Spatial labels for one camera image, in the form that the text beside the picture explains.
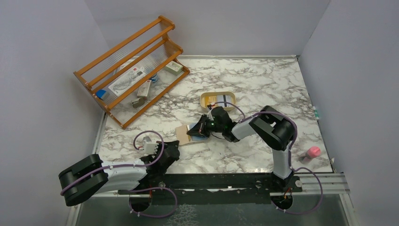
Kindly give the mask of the white card with dark stripe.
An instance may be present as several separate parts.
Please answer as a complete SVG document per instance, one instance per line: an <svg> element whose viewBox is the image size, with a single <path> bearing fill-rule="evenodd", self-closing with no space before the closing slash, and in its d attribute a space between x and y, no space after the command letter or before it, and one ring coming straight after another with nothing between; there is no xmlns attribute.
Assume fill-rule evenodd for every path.
<svg viewBox="0 0 399 226"><path fill-rule="evenodd" d="M230 106L228 102L233 103L231 95L217 95L217 102L220 102L220 104L224 106Z"/></svg>

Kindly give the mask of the beige oval tray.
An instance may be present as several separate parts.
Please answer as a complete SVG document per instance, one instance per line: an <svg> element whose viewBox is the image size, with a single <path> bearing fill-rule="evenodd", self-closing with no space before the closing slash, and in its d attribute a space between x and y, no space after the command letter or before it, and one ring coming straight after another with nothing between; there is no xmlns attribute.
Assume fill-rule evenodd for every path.
<svg viewBox="0 0 399 226"><path fill-rule="evenodd" d="M212 107L223 107L226 111L232 111L235 109L234 106L236 104L235 94L230 91L218 91L218 92L204 92L200 95L200 106L203 111L209 111L208 106L212 105Z"/></svg>

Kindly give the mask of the grey olive small object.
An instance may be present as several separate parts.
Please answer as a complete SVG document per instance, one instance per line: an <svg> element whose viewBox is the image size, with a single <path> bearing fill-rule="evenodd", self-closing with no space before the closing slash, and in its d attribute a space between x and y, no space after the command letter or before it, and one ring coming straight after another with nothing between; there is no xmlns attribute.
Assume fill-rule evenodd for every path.
<svg viewBox="0 0 399 226"><path fill-rule="evenodd" d="M143 106L145 104L145 102L146 102L145 97L139 97L132 101L132 107L137 109L137 108Z"/></svg>

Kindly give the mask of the tan leather card holder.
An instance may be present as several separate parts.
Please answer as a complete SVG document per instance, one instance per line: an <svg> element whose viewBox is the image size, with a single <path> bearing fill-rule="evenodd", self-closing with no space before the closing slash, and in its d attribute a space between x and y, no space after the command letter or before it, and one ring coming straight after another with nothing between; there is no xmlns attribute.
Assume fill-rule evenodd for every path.
<svg viewBox="0 0 399 226"><path fill-rule="evenodd" d="M179 141L179 145L189 145L193 143L205 142L208 140L208 137L198 137L187 135L187 132L194 127L196 123L185 124L176 127L176 139Z"/></svg>

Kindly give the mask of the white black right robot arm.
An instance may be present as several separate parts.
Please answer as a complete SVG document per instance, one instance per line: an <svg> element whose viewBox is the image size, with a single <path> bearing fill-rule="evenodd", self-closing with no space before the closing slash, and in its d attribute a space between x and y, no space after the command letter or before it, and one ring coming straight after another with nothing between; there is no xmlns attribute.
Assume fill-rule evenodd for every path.
<svg viewBox="0 0 399 226"><path fill-rule="evenodd" d="M290 178L294 174L291 148L297 138L297 125L289 117L267 105L261 111L235 122L223 107L218 106L203 114L186 134L208 138L213 132L222 134L233 143L257 134L272 149L272 187L282 192L290 186Z"/></svg>

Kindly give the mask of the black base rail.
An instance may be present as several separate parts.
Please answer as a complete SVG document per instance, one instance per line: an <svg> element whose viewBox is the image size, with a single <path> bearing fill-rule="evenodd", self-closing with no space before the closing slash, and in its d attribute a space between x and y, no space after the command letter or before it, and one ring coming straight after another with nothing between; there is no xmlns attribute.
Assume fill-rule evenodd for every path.
<svg viewBox="0 0 399 226"><path fill-rule="evenodd" d="M166 174L117 193L152 205L271 204L272 196L302 192L299 181L298 176L279 179L272 173Z"/></svg>

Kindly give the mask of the blue white round jar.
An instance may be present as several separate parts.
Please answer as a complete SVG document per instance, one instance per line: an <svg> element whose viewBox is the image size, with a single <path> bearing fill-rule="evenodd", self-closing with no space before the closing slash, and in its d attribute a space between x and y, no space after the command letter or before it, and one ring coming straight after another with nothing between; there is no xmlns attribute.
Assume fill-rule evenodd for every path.
<svg viewBox="0 0 399 226"><path fill-rule="evenodd" d="M158 81L158 74L154 74L151 78L152 83L156 83Z"/></svg>

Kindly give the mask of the pink bottle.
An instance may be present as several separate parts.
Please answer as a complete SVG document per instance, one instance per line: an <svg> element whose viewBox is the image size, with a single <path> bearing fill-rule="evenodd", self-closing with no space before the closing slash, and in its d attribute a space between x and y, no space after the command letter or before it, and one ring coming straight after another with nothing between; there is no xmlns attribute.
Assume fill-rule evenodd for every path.
<svg viewBox="0 0 399 226"><path fill-rule="evenodd" d="M317 146L312 146L306 152L301 154L300 160L302 164L307 164L320 155L321 155L321 149Z"/></svg>

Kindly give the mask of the gold credit card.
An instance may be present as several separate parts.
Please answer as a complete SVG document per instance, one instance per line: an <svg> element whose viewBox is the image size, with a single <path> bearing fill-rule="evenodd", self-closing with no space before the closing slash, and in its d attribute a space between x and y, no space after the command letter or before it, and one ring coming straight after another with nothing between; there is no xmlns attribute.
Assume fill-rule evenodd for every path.
<svg viewBox="0 0 399 226"><path fill-rule="evenodd" d="M215 96L215 95L213 95L213 96L205 96L204 97L205 106L213 105L215 102L217 102L217 96Z"/></svg>

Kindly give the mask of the white printed packet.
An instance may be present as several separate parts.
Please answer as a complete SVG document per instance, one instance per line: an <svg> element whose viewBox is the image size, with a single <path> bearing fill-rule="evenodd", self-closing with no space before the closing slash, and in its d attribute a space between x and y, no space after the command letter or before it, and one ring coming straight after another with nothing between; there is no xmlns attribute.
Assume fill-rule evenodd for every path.
<svg viewBox="0 0 399 226"><path fill-rule="evenodd" d="M146 76L144 67L133 67L112 82L108 89L115 95L120 96L144 76Z"/></svg>

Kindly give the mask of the green white small tube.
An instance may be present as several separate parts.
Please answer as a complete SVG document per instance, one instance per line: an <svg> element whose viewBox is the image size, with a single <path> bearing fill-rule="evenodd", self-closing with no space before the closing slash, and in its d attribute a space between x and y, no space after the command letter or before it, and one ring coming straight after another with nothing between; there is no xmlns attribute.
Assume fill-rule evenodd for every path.
<svg viewBox="0 0 399 226"><path fill-rule="evenodd" d="M317 108L315 106L313 106L312 108L313 108L316 120L319 120L319 112L318 112Z"/></svg>

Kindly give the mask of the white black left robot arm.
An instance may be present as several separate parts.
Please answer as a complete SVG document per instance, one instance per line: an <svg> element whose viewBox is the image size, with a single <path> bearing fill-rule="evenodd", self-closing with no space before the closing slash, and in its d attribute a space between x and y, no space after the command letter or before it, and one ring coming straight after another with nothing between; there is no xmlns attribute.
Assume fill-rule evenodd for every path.
<svg viewBox="0 0 399 226"><path fill-rule="evenodd" d="M128 162L103 161L98 154L89 155L58 175L65 204L75 206L108 191L134 190L140 194L158 186L157 179L179 160L179 144L178 140L145 144L152 154Z"/></svg>

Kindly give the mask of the orange wooden rack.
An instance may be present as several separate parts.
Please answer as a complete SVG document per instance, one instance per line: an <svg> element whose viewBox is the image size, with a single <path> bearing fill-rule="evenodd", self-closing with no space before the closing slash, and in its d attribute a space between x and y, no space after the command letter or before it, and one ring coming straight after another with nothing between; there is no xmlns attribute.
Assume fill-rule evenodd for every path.
<svg viewBox="0 0 399 226"><path fill-rule="evenodd" d="M158 16L73 73L104 112L121 128L127 128L190 73L190 70L177 59L183 53L183 49L169 37L169 33L175 27L170 19ZM183 66L179 75L173 75L164 69L171 61ZM111 92L108 86L133 67L144 67L146 76L120 96ZM152 83L150 78L156 73L158 81ZM109 94L104 100L95 95L100 89L106 90ZM139 97L145 97L146 102L135 109L132 107L132 101Z"/></svg>

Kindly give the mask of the blue grey eraser block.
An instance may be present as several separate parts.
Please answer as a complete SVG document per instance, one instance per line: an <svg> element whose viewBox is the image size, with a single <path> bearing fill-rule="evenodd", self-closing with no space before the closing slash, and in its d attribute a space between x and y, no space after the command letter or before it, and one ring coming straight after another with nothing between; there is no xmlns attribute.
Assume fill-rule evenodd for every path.
<svg viewBox="0 0 399 226"><path fill-rule="evenodd" d="M99 99L101 99L101 100L104 100L104 99L106 99L107 97L108 97L108 92L106 91L106 90L103 90L103 89L100 89L100 90L98 90L96 93L95 93L95 95L99 98Z"/></svg>

